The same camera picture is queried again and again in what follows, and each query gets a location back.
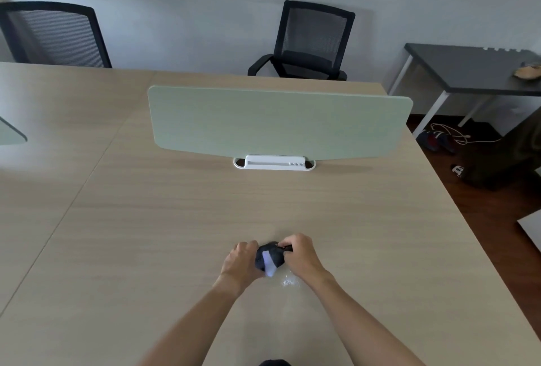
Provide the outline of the person's right hand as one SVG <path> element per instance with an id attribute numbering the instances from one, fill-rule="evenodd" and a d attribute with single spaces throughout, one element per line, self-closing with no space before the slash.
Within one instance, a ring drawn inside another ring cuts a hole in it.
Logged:
<path id="1" fill-rule="evenodd" d="M 284 254 L 284 259 L 291 272 L 311 289 L 318 289 L 323 284 L 335 282 L 333 275 L 319 260 L 315 248 L 313 257 L 291 257 Z"/>

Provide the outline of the person's left hand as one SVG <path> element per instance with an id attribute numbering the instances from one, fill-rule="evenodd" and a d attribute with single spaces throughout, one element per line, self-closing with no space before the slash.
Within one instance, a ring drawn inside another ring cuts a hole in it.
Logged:
<path id="1" fill-rule="evenodd" d="M 255 267 L 255 255 L 256 253 L 234 253 L 233 248 L 227 255 L 213 288 L 235 298 L 240 297 L 254 281 L 265 277 L 265 274 Z"/>

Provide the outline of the black cloth with white label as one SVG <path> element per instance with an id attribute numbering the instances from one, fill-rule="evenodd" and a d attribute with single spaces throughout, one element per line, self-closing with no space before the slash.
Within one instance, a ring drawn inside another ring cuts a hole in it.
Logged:
<path id="1" fill-rule="evenodd" d="M 292 252 L 292 245 L 281 247 L 273 241 L 260 246 L 255 255 L 255 267 L 266 277 L 273 277 L 277 269 L 285 263 L 285 252 Z"/>

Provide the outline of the person's left forearm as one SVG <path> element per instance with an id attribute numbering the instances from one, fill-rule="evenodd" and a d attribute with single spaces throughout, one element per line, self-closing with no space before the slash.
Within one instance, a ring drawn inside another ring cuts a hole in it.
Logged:
<path id="1" fill-rule="evenodd" d="M 227 315 L 249 283 L 222 274 L 155 344 L 139 366 L 202 366 Z"/>

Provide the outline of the person's right forearm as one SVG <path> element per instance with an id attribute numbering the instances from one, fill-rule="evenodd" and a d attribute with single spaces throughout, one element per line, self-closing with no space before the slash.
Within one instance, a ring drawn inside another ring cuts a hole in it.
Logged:
<path id="1" fill-rule="evenodd" d="M 354 366 L 426 366 L 328 271 L 309 277 L 306 283 L 320 300 Z"/>

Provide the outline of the clear plastic wrapper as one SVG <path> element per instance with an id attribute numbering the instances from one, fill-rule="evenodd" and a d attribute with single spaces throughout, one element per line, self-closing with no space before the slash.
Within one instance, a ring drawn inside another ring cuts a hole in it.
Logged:
<path id="1" fill-rule="evenodd" d="M 286 266 L 277 268 L 269 278 L 271 279 L 273 285 L 279 287 L 299 289 L 303 285 L 301 279 L 294 275 Z"/>

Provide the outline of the white divider base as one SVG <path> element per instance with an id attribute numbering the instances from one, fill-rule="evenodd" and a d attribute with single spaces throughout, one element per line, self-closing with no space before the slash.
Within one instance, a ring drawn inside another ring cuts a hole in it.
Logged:
<path id="1" fill-rule="evenodd" d="M 241 170 L 312 171 L 316 161 L 302 156 L 247 155 L 233 158 L 233 165 Z"/>

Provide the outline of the wide green desk divider panel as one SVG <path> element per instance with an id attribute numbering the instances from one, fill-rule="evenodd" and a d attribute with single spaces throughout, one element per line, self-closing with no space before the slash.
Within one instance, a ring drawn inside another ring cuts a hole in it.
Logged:
<path id="1" fill-rule="evenodd" d="M 148 101 L 163 149 L 245 158 L 374 158 L 400 141 L 408 97 L 154 85 Z"/>

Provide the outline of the dark blue and red shoes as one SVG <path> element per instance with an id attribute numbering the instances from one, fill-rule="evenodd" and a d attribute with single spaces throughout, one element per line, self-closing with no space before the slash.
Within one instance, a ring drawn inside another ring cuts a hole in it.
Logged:
<path id="1" fill-rule="evenodd" d="M 456 141 L 448 133 L 442 131 L 423 130 L 417 137 L 416 142 L 423 148 L 438 152 L 445 150 L 452 155 L 456 154 Z"/>

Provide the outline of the black bag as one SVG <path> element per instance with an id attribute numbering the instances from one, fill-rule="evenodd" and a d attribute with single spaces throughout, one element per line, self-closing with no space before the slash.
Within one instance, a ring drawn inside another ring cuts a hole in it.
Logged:
<path id="1" fill-rule="evenodd" d="M 541 168 L 541 113 L 532 114 L 502 139 L 463 157 L 451 171 L 476 188 L 497 190 Z"/>

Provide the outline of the white board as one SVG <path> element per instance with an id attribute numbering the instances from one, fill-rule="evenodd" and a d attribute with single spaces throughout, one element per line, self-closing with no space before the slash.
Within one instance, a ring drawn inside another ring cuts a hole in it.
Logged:
<path id="1" fill-rule="evenodd" d="M 517 222 L 541 253 L 541 209 L 519 219 Z"/>

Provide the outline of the dark grey side table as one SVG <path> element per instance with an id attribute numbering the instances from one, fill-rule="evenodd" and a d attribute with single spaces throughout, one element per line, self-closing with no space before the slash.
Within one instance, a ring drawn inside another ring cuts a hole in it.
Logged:
<path id="1" fill-rule="evenodd" d="M 524 81 L 512 76 L 522 63 L 541 63 L 541 56 L 530 50 L 518 53 L 485 51 L 470 46 L 406 43 L 406 62 L 388 91 L 396 93 L 412 63 L 420 65 L 441 87 L 442 92 L 412 133 L 416 138 L 452 95 L 469 94 L 479 97 L 458 127 L 464 126 L 480 109 L 496 97 L 541 97 L 541 80 Z"/>

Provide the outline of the black mesh office chair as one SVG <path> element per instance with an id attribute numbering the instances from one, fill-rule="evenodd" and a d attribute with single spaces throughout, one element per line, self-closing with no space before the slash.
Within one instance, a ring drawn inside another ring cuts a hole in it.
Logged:
<path id="1" fill-rule="evenodd" d="M 53 1 L 1 2 L 0 30 L 17 63 L 112 68 L 91 7 Z"/>

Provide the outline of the brown object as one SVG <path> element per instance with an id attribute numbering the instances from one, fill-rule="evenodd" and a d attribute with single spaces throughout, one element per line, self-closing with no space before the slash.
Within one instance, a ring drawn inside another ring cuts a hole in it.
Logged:
<path id="1" fill-rule="evenodd" d="M 524 81 L 541 79 L 541 63 L 522 63 L 520 68 L 513 71 L 512 76 Z"/>

